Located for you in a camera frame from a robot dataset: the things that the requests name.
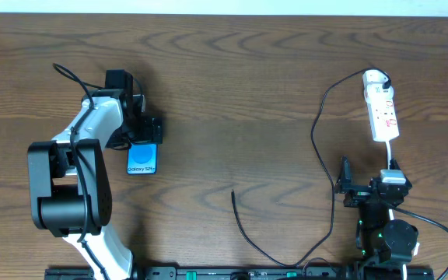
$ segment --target white wall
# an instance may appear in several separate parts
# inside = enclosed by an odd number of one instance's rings
[[[0,0],[0,12],[448,16],[448,0]]]

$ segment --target power strip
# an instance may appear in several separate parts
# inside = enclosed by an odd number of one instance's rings
[[[383,88],[388,78],[378,70],[368,70],[362,75],[364,99],[369,111],[373,140],[388,142],[399,135],[394,106],[394,88]]]

